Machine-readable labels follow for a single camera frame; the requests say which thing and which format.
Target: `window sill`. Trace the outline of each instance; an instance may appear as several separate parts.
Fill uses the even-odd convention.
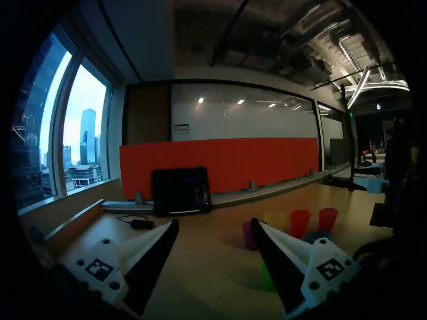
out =
[[[97,186],[103,185],[104,183],[107,183],[107,182],[113,181],[113,180],[115,180],[115,179],[116,179],[116,178],[109,178],[109,179],[106,179],[106,180],[103,180],[103,181],[99,181],[99,182],[93,183],[93,184],[88,185],[88,186],[84,186],[84,187],[81,187],[81,188],[78,188],[78,189],[74,189],[74,190],[68,191],[68,192],[67,192],[67,195],[66,195],[66,196],[64,196],[64,197],[60,197],[60,196],[53,196],[53,197],[50,197],[50,198],[45,199],[45,200],[43,200],[43,201],[36,202],[36,203],[34,203],[34,204],[32,204],[32,205],[29,205],[28,207],[25,207],[25,208],[23,208],[23,209],[21,209],[21,210],[18,210],[18,216],[19,216],[19,217],[22,217],[23,215],[27,214],[28,212],[31,212],[31,211],[33,211],[33,210],[36,210],[36,209],[42,208],[42,207],[44,207],[44,206],[46,206],[46,205],[48,205],[48,204],[50,204],[50,203],[52,203],[52,202],[54,202],[54,201],[61,200],[61,199],[64,199],[64,198],[66,198],[66,197],[68,197],[68,196],[70,196],[70,195],[77,194],[77,193],[79,193],[79,192],[81,192],[81,191],[85,191],[85,190],[88,190],[88,189],[90,189],[90,188],[93,188],[93,187],[97,187]]]

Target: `power adapter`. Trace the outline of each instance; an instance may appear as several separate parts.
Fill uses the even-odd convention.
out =
[[[133,219],[132,222],[130,223],[130,227],[133,230],[139,230],[139,229],[151,230],[154,227],[154,222],[147,221],[147,220]]]

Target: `window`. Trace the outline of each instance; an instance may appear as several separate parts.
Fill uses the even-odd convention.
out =
[[[56,195],[49,171],[49,130],[59,85],[72,55],[51,34],[23,80],[10,131],[17,209]]]
[[[319,104],[322,121],[325,169],[350,161],[350,141],[344,130],[345,113]]]
[[[83,64],[94,69],[87,60]],[[108,179],[102,170],[102,116],[107,87],[83,65],[78,68],[68,99],[64,123],[62,163],[67,191]]]

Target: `yellow cup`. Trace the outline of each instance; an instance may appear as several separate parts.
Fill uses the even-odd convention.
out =
[[[264,221],[268,223],[270,227],[279,231],[284,231],[288,224],[289,213],[283,211],[270,211],[264,213]]]

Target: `ceiling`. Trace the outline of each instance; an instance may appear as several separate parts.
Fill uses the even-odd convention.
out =
[[[242,3],[102,0],[104,15],[97,0],[86,0],[73,15],[125,83],[171,79],[198,66],[252,69],[307,87],[374,65],[383,67],[371,70],[372,81],[404,79],[381,36],[347,0],[249,0],[236,15]]]

